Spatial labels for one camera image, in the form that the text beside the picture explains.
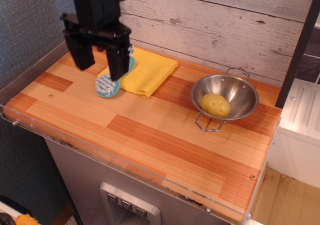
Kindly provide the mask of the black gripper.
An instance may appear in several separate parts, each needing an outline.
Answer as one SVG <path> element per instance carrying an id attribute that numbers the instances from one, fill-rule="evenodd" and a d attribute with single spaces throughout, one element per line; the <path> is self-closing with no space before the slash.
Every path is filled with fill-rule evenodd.
<path id="1" fill-rule="evenodd" d="M 106 50 L 112 81 L 129 71 L 131 30 L 120 23 L 125 0 L 73 0 L 76 13 L 63 13 L 64 38 L 76 66 L 84 71 L 94 63 L 92 45 Z"/>

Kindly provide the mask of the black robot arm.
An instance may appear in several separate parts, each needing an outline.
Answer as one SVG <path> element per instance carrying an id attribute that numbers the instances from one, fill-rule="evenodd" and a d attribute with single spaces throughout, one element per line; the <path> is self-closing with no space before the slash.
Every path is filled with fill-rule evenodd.
<path id="1" fill-rule="evenodd" d="M 120 22 L 123 0 L 73 0 L 76 13 L 63 13 L 66 45 L 80 70 L 95 64 L 93 46 L 106 52 L 110 77 L 117 81 L 129 71 L 131 30 Z"/>

